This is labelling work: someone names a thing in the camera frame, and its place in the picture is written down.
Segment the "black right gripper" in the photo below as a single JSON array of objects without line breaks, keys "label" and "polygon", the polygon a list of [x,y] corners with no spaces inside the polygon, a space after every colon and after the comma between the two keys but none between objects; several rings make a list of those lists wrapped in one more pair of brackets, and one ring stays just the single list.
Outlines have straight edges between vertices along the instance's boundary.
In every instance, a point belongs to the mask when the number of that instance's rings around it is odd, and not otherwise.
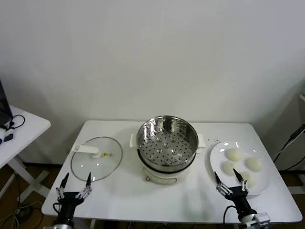
[{"label": "black right gripper", "polygon": [[238,216],[248,216],[256,214],[256,211],[251,208],[246,197],[248,195],[247,180],[244,180],[242,175],[234,168],[234,174],[237,180],[240,182],[241,187],[228,187],[219,178],[216,172],[214,172],[216,180],[216,190],[229,201],[232,201],[235,205]]}]

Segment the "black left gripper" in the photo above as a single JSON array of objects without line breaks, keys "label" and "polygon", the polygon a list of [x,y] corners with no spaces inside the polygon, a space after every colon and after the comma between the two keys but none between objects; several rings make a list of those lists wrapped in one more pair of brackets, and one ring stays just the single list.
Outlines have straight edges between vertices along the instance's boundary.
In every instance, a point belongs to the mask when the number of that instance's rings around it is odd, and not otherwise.
[{"label": "black left gripper", "polygon": [[91,173],[88,175],[85,188],[80,192],[64,192],[68,177],[69,173],[67,173],[61,181],[60,186],[56,188],[57,200],[59,200],[58,202],[61,205],[61,209],[58,213],[58,219],[60,220],[72,220],[76,207],[82,204],[92,191]]}]

